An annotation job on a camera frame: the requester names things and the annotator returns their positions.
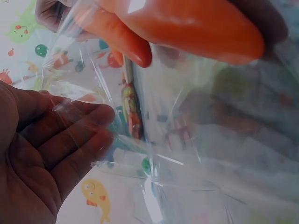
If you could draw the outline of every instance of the crinkled plastic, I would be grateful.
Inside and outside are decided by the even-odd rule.
[[[229,2],[79,1],[49,47],[42,86],[71,99],[64,119],[83,116],[73,100],[114,108],[92,165],[142,180],[145,224],[299,223],[299,7]]]

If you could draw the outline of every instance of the finger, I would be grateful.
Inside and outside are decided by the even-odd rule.
[[[118,64],[120,66],[123,66],[123,64],[124,64],[124,62],[123,62],[123,54],[121,52],[119,52],[118,50],[114,49],[114,48],[110,48],[110,51],[111,51],[113,57],[118,62]]]
[[[269,0],[229,0],[261,31],[268,47],[288,37],[287,25]]]
[[[3,82],[0,82],[0,91],[10,96],[11,101],[9,103],[16,108],[15,111],[18,112],[17,120],[19,123],[26,122],[27,120],[41,115],[52,105],[48,93],[44,94],[32,90],[20,90]]]
[[[86,144],[51,170],[62,201],[92,168],[91,163],[105,157],[112,142],[112,134],[106,129],[99,129]]]
[[[66,9],[67,7],[59,1],[39,0],[36,3],[36,21],[55,33]]]
[[[85,31],[103,38],[107,44],[142,67],[151,64],[150,44],[130,30],[115,14],[102,8],[78,7],[74,20]]]
[[[94,119],[97,119],[97,125],[91,122]],[[90,140],[98,131],[99,125],[106,128],[113,120],[112,108],[102,107],[42,144],[38,151],[47,170],[52,170],[61,160]]]
[[[0,142],[6,149],[19,124],[42,114],[51,104],[47,94],[16,89],[0,81]]]
[[[28,125],[20,134],[37,148],[56,134],[76,123],[90,112],[97,109],[107,110],[107,105],[88,104],[79,101],[59,105],[56,112],[47,111],[40,119]],[[97,117],[90,117],[91,121],[99,122]]]

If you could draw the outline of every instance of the cartoon print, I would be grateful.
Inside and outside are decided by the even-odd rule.
[[[35,90],[35,91],[40,91],[40,90],[42,89],[42,84],[43,84],[43,79],[42,79],[42,76],[39,75],[39,76],[36,78],[36,80],[35,80],[33,86],[32,86],[30,89],[31,89],[31,90]]]
[[[102,39],[100,39],[99,45],[100,45],[101,50],[105,50],[105,49],[109,48],[108,44],[105,41],[103,41]]]
[[[76,72],[82,72],[84,69],[85,65],[83,62],[77,62],[77,65],[75,67]]]
[[[11,42],[24,43],[29,40],[37,28],[45,29],[45,27],[38,25],[36,22],[33,12],[35,5],[36,0],[31,0],[25,11],[22,14],[18,14],[19,20],[10,25],[10,30],[6,36]]]
[[[103,56],[106,55],[106,52],[105,53],[101,53],[97,56],[97,58],[102,58]],[[101,64],[99,64],[99,67],[101,69],[106,69],[106,68],[114,68],[114,69],[117,69],[117,68],[120,68],[121,65],[119,65],[119,63],[116,61],[116,59],[114,58],[113,54],[110,52],[108,57],[107,57],[107,65],[103,66]]]
[[[29,65],[28,71],[32,72],[32,73],[37,73],[39,71],[38,67],[33,64],[30,61],[26,61],[26,63]]]
[[[35,53],[40,57],[46,57],[47,52],[48,52],[48,48],[43,44],[39,44],[35,48]]]
[[[128,125],[129,133],[135,139],[141,139],[143,135],[142,120],[139,112],[139,102],[133,83],[123,81],[124,88],[121,91],[123,113]]]
[[[187,142],[192,138],[192,122],[189,117],[184,114],[174,118],[173,122],[168,125],[167,129],[168,131],[165,135],[165,140],[168,145],[171,145],[170,137],[172,135],[178,135],[183,147],[186,147]]]
[[[8,54],[8,56],[13,56],[14,55],[14,49],[11,48],[11,50],[7,54]]]
[[[58,50],[54,55],[54,63],[53,63],[53,68],[54,69],[59,69],[60,67],[72,62],[73,60],[70,60],[67,56],[67,51],[60,51]]]
[[[89,179],[82,183],[81,191],[84,197],[87,199],[87,205],[96,206],[102,209],[102,218],[100,219],[100,224],[104,221],[110,223],[110,200],[108,193],[102,183],[95,179]]]
[[[9,77],[9,70],[8,69],[3,69],[3,71],[0,73],[0,81],[3,81],[9,85],[11,85],[13,83],[13,81],[11,80],[11,78]]]

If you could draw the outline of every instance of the cartoon fish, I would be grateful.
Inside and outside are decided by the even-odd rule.
[[[104,221],[110,223],[110,200],[103,184],[97,180],[89,179],[82,183],[81,190],[84,197],[87,199],[86,203],[88,205],[100,207],[102,209],[103,215],[100,224],[103,224]]]
[[[14,49],[11,48],[11,50],[7,54],[8,54],[8,56],[13,56],[14,55]]]
[[[38,69],[38,67],[35,64],[33,64],[30,61],[26,61],[26,63],[29,65],[29,68],[28,68],[29,71],[31,71],[33,73],[37,73],[38,72],[39,69]]]

